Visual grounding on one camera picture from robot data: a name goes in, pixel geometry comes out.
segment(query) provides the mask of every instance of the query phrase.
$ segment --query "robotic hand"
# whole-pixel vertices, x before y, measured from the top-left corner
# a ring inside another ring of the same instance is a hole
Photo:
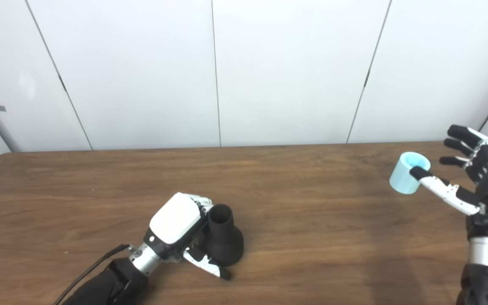
[[[410,173],[421,185],[467,215],[469,262],[463,269],[457,305],[488,305],[488,137],[457,125],[452,125],[447,134],[453,139],[446,139],[444,144],[467,158],[442,157],[440,163],[463,168],[476,184],[475,193],[418,166]]]
[[[68,297],[64,305],[134,305],[144,296],[149,276],[161,263],[179,262],[182,258],[217,277],[229,280],[231,274],[209,255],[199,249],[194,241],[209,224],[209,211],[214,206],[210,199],[196,195],[176,193],[152,217],[140,247],[121,245],[107,253],[80,276],[56,301],[57,305],[73,286],[105,258],[129,249],[128,258],[112,260],[97,276],[80,286]],[[227,219],[232,213],[225,205],[216,205]]]

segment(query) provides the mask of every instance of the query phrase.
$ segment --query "black bottle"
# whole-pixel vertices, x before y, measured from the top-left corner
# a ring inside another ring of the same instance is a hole
[[[208,227],[203,243],[206,253],[221,266],[236,264],[244,253],[244,236],[235,227],[231,208],[224,204],[213,206],[208,213]]]

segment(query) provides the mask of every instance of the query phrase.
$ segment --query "wood grain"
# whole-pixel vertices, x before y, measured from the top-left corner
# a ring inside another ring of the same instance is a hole
[[[165,264],[146,305],[454,304],[464,217],[425,189],[391,189],[403,151],[471,186],[439,166],[452,154],[440,142],[2,155],[0,304],[51,304],[106,251],[139,244],[177,191],[229,204],[244,257],[229,282]]]

